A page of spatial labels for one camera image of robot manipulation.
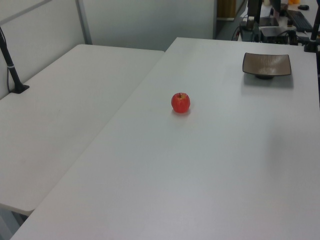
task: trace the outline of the black stand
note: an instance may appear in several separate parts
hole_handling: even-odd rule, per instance
[[[27,85],[23,85],[19,79],[18,73],[16,71],[15,65],[12,62],[10,53],[8,51],[7,48],[7,43],[5,40],[5,36],[3,35],[3,32],[0,28],[0,48],[1,48],[1,52],[4,56],[4,60],[7,64],[7,67],[9,68],[10,74],[12,76],[12,79],[14,81],[14,90],[12,91],[12,93],[15,94],[21,94],[22,92],[24,92],[25,90],[27,90],[29,88],[29,86]]]
[[[320,25],[320,7],[318,6],[318,10],[316,12],[310,42],[304,46],[304,51],[307,53],[318,52],[318,43],[316,42],[316,39],[318,36],[319,25]]]

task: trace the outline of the orange object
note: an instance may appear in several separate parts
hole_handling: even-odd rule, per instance
[[[299,4],[300,0],[288,0],[288,4],[292,5],[292,4]]]

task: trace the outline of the floor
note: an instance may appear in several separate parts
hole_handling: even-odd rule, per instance
[[[244,1],[240,10],[238,11],[236,17],[233,21],[220,21],[216,22],[216,37],[217,40],[228,40],[230,41],[232,35],[237,27],[239,27],[240,22],[242,21],[242,17],[240,15],[246,10],[247,0]]]

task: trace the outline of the square plate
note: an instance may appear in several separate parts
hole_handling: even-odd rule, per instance
[[[246,52],[242,71],[260,79],[291,75],[289,55],[265,55]]]

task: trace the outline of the white wall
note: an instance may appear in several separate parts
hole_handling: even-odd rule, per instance
[[[212,39],[217,0],[80,0],[94,45],[166,51],[176,37]]]
[[[239,8],[242,6],[245,0],[236,0],[235,2],[235,11],[238,12]]]
[[[1,28],[22,82],[84,43],[75,0],[49,1]],[[0,99],[7,94],[6,78],[7,65],[0,52]]]

